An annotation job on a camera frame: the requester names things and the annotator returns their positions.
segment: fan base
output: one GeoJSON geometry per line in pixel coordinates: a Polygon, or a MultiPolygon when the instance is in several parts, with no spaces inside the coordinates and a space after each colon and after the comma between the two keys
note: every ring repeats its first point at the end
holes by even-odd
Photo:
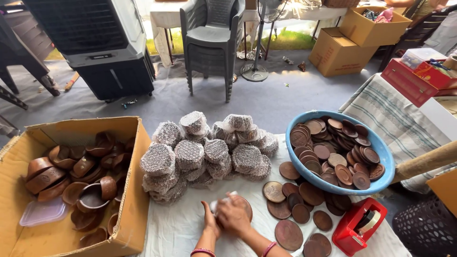
{"type": "Polygon", "coordinates": [[[268,70],[262,65],[257,65],[258,71],[253,71],[252,64],[246,64],[241,68],[241,76],[252,82],[264,81],[268,77],[268,70]]]}

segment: wicker basket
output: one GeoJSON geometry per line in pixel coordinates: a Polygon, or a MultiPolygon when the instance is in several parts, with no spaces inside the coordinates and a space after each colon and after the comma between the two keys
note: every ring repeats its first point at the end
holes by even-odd
{"type": "Polygon", "coordinates": [[[457,219],[435,195],[398,212],[392,228],[417,256],[457,256],[457,219]]]}
{"type": "Polygon", "coordinates": [[[357,7],[360,0],[325,0],[324,5],[328,8],[357,7]]]}

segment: grass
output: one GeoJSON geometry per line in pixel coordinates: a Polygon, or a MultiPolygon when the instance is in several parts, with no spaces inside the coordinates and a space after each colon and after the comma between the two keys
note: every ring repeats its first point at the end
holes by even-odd
{"type": "MultiPolygon", "coordinates": [[[[182,46],[182,36],[181,31],[172,32],[173,37],[173,45],[174,48],[171,50],[172,54],[182,54],[183,53],[183,46],[182,46]]],[[[286,28],[281,30],[281,33],[276,38],[273,34],[271,36],[270,42],[270,50],[298,50],[298,49],[312,49],[314,46],[315,40],[313,40],[312,36],[294,32],[294,31],[287,31],[286,28]]],[[[266,47],[268,44],[268,38],[262,39],[262,44],[266,47]]],[[[146,46],[148,47],[150,55],[158,54],[155,50],[154,40],[148,39],[146,41],[146,46]]],[[[247,43],[247,48],[250,49],[250,42],[247,43]]],[[[241,44],[239,47],[239,51],[244,49],[244,44],[241,44]]],[[[54,49],[46,60],[64,60],[64,57],[59,53],[57,49],[54,49]]]]}

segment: gray carpet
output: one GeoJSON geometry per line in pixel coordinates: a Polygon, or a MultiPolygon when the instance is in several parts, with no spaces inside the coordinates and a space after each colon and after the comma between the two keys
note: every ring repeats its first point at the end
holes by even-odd
{"type": "MultiPolygon", "coordinates": [[[[204,80],[202,74],[194,73],[194,96],[190,96],[184,64],[179,56],[173,67],[164,68],[161,64],[155,64],[158,75],[152,97],[125,97],[110,104],[97,100],[81,78],[69,92],[62,92],[58,97],[53,97],[47,90],[38,93],[40,84],[34,82],[34,78],[22,66],[10,66],[13,80],[20,90],[19,97],[29,105],[29,109],[24,111],[0,100],[0,114],[20,130],[27,125],[65,119],[135,115],[143,119],[151,135],[160,122],[170,120],[177,123],[183,115],[197,110],[205,113],[210,125],[230,113],[248,114],[260,128],[280,134],[302,112],[312,109],[338,110],[376,72],[380,64],[380,61],[372,60],[360,74],[324,78],[309,63],[309,53],[310,50],[270,51],[268,60],[260,61],[270,71],[268,79],[254,83],[240,77],[234,83],[230,103],[225,103],[224,80],[221,77],[210,76],[204,80]],[[286,64],[283,56],[294,60],[295,64],[286,64]],[[307,65],[306,72],[297,68],[297,64],[303,60],[307,65]],[[121,103],[134,98],[138,102],[124,110],[121,103]]],[[[237,74],[244,64],[243,60],[237,60],[237,74]]],[[[46,66],[61,89],[74,73],[65,61],[47,61],[46,66]]],[[[7,141],[5,136],[0,137],[2,146],[7,141]]]]}

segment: blue plastic tub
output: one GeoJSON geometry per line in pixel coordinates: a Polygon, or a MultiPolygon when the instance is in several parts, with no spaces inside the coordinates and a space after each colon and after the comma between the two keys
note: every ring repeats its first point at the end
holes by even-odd
{"type": "Polygon", "coordinates": [[[351,121],[354,124],[362,124],[363,123],[359,122],[358,120],[355,120],[347,115],[337,113],[337,112],[331,112],[331,111],[310,111],[310,112],[305,112],[302,113],[298,116],[296,116],[290,123],[289,126],[287,127],[286,131],[286,144],[287,144],[287,150],[289,151],[289,156],[290,160],[292,161],[294,167],[297,169],[297,171],[310,183],[313,185],[321,188],[322,190],[325,190],[327,192],[331,193],[336,193],[336,194],[343,194],[343,195],[371,195],[374,193],[377,193],[383,189],[385,189],[390,182],[393,180],[393,176],[395,175],[395,162],[393,161],[392,153],[390,152],[390,149],[387,147],[387,145],[384,143],[384,141],[376,134],[374,133],[369,127],[365,126],[368,129],[369,135],[368,139],[371,141],[371,148],[376,151],[376,153],[379,155],[379,159],[381,160],[381,164],[383,164],[386,167],[386,172],[384,175],[379,178],[376,181],[373,181],[371,183],[371,186],[367,190],[351,190],[351,189],[345,189],[342,187],[337,187],[334,186],[321,178],[315,176],[313,173],[311,173],[301,162],[300,160],[295,156],[295,153],[293,152],[292,145],[290,144],[290,132],[292,128],[297,125],[299,122],[305,122],[307,120],[313,119],[313,118],[319,118],[324,115],[328,115],[336,120],[342,121],[343,119],[347,119],[351,121]]]}

